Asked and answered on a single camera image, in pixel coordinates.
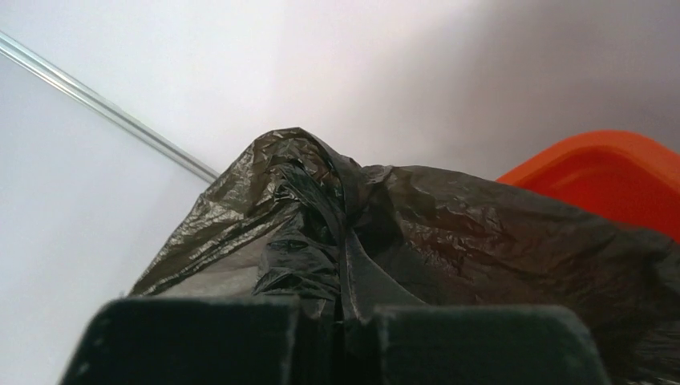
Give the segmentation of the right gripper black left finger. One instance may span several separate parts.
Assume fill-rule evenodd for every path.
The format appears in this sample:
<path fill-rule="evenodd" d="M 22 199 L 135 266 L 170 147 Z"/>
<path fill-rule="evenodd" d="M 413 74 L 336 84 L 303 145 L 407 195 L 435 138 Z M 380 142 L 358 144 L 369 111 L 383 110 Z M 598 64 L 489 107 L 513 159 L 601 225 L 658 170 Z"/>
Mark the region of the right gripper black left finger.
<path fill-rule="evenodd" d="M 112 301 L 62 383 L 331 384 L 333 313 L 294 296 Z"/>

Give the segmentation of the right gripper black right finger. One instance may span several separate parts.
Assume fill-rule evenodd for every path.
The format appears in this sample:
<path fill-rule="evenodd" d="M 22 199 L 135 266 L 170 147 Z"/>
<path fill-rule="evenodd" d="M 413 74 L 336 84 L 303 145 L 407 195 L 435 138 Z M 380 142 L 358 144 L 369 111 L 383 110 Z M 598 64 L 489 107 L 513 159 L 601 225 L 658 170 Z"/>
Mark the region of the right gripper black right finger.
<path fill-rule="evenodd" d="M 561 306 L 429 306 L 366 254 L 339 262 L 352 384 L 607 384 L 586 326 Z"/>

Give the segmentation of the black plastic trash bag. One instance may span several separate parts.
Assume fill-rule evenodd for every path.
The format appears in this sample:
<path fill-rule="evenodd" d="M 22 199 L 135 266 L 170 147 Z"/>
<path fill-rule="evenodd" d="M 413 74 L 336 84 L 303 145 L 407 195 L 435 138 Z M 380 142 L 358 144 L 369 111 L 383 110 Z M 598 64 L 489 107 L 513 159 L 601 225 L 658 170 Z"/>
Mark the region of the black plastic trash bag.
<path fill-rule="evenodd" d="M 679 246 L 528 190 L 362 166 L 300 128 L 256 138 L 203 193 L 132 295 L 292 294 L 356 317 L 366 257 L 429 305 L 560 305 L 616 384 L 679 381 Z"/>

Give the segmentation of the orange plastic trash bin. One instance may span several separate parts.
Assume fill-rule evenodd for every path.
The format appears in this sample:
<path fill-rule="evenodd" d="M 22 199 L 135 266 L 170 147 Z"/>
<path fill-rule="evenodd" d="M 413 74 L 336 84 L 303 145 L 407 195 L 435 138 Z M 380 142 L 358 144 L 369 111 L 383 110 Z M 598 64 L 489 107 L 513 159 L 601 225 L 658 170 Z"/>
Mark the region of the orange plastic trash bin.
<path fill-rule="evenodd" d="M 679 239 L 679 154 L 641 134 L 602 130 L 570 136 L 498 182 Z"/>

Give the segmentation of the grey wall corner strip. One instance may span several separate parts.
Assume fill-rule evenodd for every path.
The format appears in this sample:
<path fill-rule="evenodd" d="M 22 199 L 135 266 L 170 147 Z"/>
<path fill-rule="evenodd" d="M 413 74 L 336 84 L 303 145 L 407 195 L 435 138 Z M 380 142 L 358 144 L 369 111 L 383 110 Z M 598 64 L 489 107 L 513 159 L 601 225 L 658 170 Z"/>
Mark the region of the grey wall corner strip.
<path fill-rule="evenodd" d="M 1 54 L 207 183 L 219 176 L 219 172 L 5 32 L 1 33 Z"/>

